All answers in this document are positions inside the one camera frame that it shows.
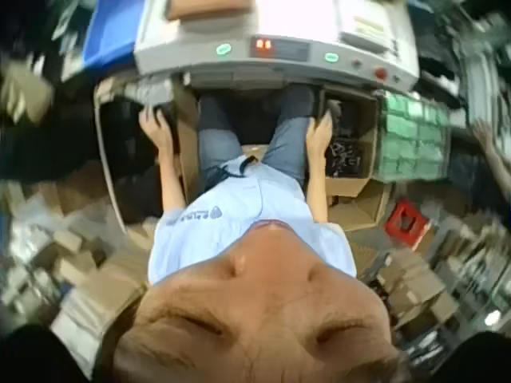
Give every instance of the blue bin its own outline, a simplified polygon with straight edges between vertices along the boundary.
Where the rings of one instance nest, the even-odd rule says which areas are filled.
[[[83,50],[87,69],[130,63],[144,3],[145,0],[98,0]]]

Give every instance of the jeans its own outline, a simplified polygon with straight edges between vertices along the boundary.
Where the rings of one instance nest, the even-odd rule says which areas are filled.
[[[313,116],[314,93],[305,85],[289,85],[268,103],[269,109],[278,111],[279,119],[262,162],[303,186],[307,163],[305,136]],[[228,117],[229,106],[227,98],[211,93],[200,98],[199,161],[204,184],[211,185],[209,181],[217,178],[223,164],[243,155]]]

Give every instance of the open cardboard box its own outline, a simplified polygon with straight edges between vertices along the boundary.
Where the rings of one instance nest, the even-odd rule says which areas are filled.
[[[378,100],[368,92],[344,86],[327,85],[325,98],[354,102],[358,106],[358,140],[362,149],[361,175],[359,178],[327,178],[327,190],[335,190],[337,196],[354,198],[369,183],[374,170],[376,144],[378,141]]]
[[[331,183],[327,180],[327,195],[342,195],[342,182]],[[368,229],[378,225],[385,214],[392,185],[385,185],[375,180],[367,185],[357,198],[349,203],[339,203],[328,208],[328,221],[337,223],[344,231]]]

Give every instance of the nose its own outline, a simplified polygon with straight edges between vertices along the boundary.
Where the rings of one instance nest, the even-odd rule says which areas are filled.
[[[236,276],[261,283],[308,282],[319,263],[291,228],[276,223],[249,232],[236,253]]]

